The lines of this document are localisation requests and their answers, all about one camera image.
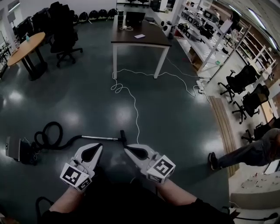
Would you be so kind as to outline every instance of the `white table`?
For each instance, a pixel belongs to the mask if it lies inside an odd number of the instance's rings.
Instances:
[[[133,31],[127,31],[125,29],[120,30],[122,26],[131,26]],[[134,36],[144,34],[143,38],[135,38]],[[113,72],[114,79],[117,78],[117,49],[121,46],[148,46],[148,47],[159,47],[163,48],[161,58],[157,65],[157,69],[154,73],[154,79],[157,79],[163,62],[165,61],[168,53],[169,43],[167,37],[164,35],[160,27],[150,24],[147,21],[142,21],[141,24],[126,24],[126,17],[124,16],[123,24],[118,24],[118,16],[114,18],[113,24],[113,38],[111,43],[113,44]]]

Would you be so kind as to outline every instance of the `white desk leg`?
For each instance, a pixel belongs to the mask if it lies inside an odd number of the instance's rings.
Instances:
[[[116,44],[113,44],[113,72],[114,72],[114,79],[117,79],[117,48]]]
[[[165,61],[165,57],[167,55],[168,50],[169,47],[164,48],[163,53],[161,54],[161,58],[159,59],[156,72],[154,73],[154,79],[158,78],[159,72],[161,71],[161,67],[163,65],[163,62]]]

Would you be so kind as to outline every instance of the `wooden tabletop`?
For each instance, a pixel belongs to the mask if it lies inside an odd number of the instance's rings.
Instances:
[[[45,38],[45,33],[37,33],[30,37],[30,40],[27,42],[23,41],[19,45],[19,49],[16,53],[14,53],[8,60],[7,65],[12,66],[18,63],[21,59],[27,56],[31,51],[33,51]]]
[[[120,30],[122,26],[131,26],[133,31]],[[134,36],[144,34],[145,37],[135,38]],[[118,16],[114,18],[113,38],[111,43],[138,43],[138,44],[153,44],[161,46],[171,46],[167,37],[160,27],[150,24],[147,21],[142,21],[141,24],[126,24],[124,16],[123,24],[118,25]]]

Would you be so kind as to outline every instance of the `ceiling light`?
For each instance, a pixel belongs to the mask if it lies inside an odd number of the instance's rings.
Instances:
[[[248,9],[249,12],[255,17],[255,19],[258,21],[258,23],[260,24],[260,26],[266,30],[266,27],[264,26],[264,24],[260,21],[259,17],[255,14],[255,12],[252,9]]]
[[[277,47],[276,47],[276,45],[275,45],[273,39],[272,39],[271,37],[269,37],[269,39],[270,39],[270,42],[272,43],[272,46],[277,50]]]
[[[242,16],[235,8],[233,8],[231,5],[228,5],[230,8],[232,8],[234,11],[236,11],[240,16]]]
[[[19,6],[19,4],[20,4],[20,2],[19,3],[17,3],[14,7],[12,7],[8,12],[11,12],[12,10],[14,10],[16,7],[18,7]]]

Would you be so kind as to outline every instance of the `helmet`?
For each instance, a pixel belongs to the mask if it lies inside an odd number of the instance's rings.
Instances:
[[[101,9],[101,10],[98,12],[98,19],[99,19],[99,20],[107,19],[107,11],[106,11],[105,9]]]
[[[116,9],[111,9],[108,12],[108,19],[114,19],[114,16],[117,15],[117,10]]]
[[[79,17],[77,15],[74,15],[73,24],[77,24],[78,22],[79,22]]]
[[[85,23],[88,21],[88,14],[86,12],[82,12],[79,16],[79,22]]]
[[[98,18],[98,12],[93,10],[89,13],[89,16],[88,16],[88,20],[89,21],[94,21]]]

